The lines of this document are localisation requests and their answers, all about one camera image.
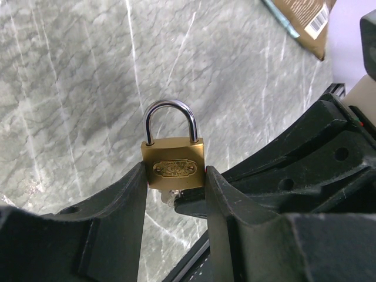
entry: black plastic part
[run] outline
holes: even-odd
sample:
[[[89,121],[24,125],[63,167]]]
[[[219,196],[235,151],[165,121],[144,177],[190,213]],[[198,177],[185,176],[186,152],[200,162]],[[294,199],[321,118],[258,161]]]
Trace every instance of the black plastic part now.
[[[365,70],[376,80],[376,10],[361,18],[360,33]]]
[[[137,281],[146,193],[139,163],[56,215],[0,207],[0,281]]]
[[[346,96],[346,87],[344,83],[332,83],[325,91],[324,94],[333,94],[339,98]]]
[[[213,167],[205,192],[214,281],[374,281],[376,215],[278,215]]]
[[[179,261],[176,267],[163,279],[163,282],[195,281],[194,277],[200,277],[200,281],[210,279],[212,275],[209,235],[206,231],[188,253]]]
[[[326,212],[376,176],[375,132],[367,130],[368,123],[336,95],[325,94],[279,137],[223,176],[275,212]],[[184,191],[175,211],[206,218],[204,188]]]

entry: padlock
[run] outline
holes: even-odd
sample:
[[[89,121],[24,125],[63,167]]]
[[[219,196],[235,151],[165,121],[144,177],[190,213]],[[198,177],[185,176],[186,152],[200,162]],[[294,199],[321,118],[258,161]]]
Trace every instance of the padlock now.
[[[153,139],[150,121],[158,109],[180,110],[188,120],[189,137]],[[143,123],[146,141],[141,144],[149,187],[158,190],[184,190],[205,184],[204,140],[197,137],[192,110],[175,99],[160,100],[145,112]]]

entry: embossed logo on padlock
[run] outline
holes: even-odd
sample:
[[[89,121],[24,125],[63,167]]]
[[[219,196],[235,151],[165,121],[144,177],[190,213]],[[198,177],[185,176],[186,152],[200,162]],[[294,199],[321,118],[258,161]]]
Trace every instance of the embossed logo on padlock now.
[[[161,177],[188,177],[197,171],[197,163],[184,160],[160,160],[153,166],[153,171]]]
[[[188,120],[189,137],[153,139],[152,115],[160,108],[180,110]],[[205,184],[204,141],[197,137],[192,110],[179,100],[160,100],[144,115],[146,141],[141,145],[149,187],[158,190],[184,190]]]

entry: padlock body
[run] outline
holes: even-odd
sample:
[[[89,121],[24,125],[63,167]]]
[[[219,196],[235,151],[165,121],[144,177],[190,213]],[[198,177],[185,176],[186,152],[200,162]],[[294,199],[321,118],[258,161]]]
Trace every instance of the padlock body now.
[[[189,137],[155,139],[141,144],[149,187],[184,190],[205,184],[204,140],[191,143]]]

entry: screw hole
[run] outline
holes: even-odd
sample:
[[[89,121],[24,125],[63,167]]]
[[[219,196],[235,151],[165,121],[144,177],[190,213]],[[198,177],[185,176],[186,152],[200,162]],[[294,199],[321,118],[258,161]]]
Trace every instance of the screw hole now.
[[[59,214],[71,214],[71,213],[77,213],[79,211],[80,211],[79,207],[72,206],[72,207],[67,207],[67,208],[61,210],[59,212]]]
[[[339,148],[334,153],[334,158],[339,162],[344,161],[348,157],[348,150],[346,148]]]
[[[286,178],[280,181],[279,188],[281,190],[290,191],[294,187],[294,181],[290,178]]]

